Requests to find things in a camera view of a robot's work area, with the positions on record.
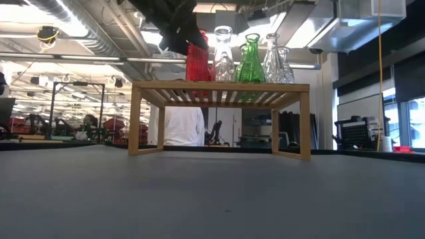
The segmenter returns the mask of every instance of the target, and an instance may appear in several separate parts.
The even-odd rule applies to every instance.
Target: white shirt
[[[152,113],[147,136],[149,144],[156,145],[159,110],[153,109]],[[203,146],[205,123],[202,110],[199,107],[166,107],[164,133],[164,145]]]

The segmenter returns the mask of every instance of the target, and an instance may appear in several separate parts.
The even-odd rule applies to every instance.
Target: glass decanter
[[[263,63],[264,77],[267,83],[284,83],[284,64],[278,51],[279,34],[270,33],[266,38],[268,42]]]
[[[240,58],[240,64],[236,67],[236,78],[235,81],[240,82],[240,71],[242,70],[242,65],[244,64],[245,61],[245,57],[246,57],[246,52],[248,50],[248,46],[246,44],[243,44],[242,46],[239,47],[242,56]]]
[[[234,80],[234,63],[230,40],[232,28],[228,26],[216,27],[216,48],[214,53],[214,77],[216,81],[230,82]]]
[[[264,82],[263,68],[261,67],[260,59],[258,57],[258,40],[260,35],[256,33],[248,34],[245,36],[246,51],[245,61],[240,71],[241,82]]]
[[[279,46],[278,51],[282,64],[284,65],[284,83],[293,84],[295,82],[294,71],[288,63],[288,53],[290,49],[285,46]]]

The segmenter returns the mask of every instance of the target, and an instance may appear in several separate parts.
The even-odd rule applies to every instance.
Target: ductwork
[[[65,23],[61,29],[72,37],[88,37],[87,41],[79,41],[97,56],[125,56],[99,24],[87,13],[76,0],[26,0],[46,14],[55,16]],[[132,64],[114,66],[131,80],[150,80]]]

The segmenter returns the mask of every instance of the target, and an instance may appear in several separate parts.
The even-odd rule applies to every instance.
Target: green glass vase
[[[240,70],[240,82],[264,82],[264,72],[261,67],[260,58],[258,57],[258,40],[260,35],[256,33],[245,36],[246,56],[242,68]]]
[[[236,78],[235,78],[236,82],[240,82],[240,71],[242,70],[242,66],[245,61],[246,51],[248,50],[248,46],[246,44],[243,44],[242,46],[239,47],[239,49],[242,52],[242,56],[240,58],[240,64],[236,67]]]

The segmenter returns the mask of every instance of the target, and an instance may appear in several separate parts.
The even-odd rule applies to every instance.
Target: table leg
[[[131,90],[130,128],[128,133],[128,155],[137,155],[139,151],[141,90]]]
[[[309,92],[302,92],[299,99],[300,155],[304,160],[311,158],[310,99]]]
[[[279,111],[272,110],[272,153],[279,151]]]
[[[159,149],[164,148],[164,131],[165,131],[165,108],[159,108],[158,119],[158,144]]]

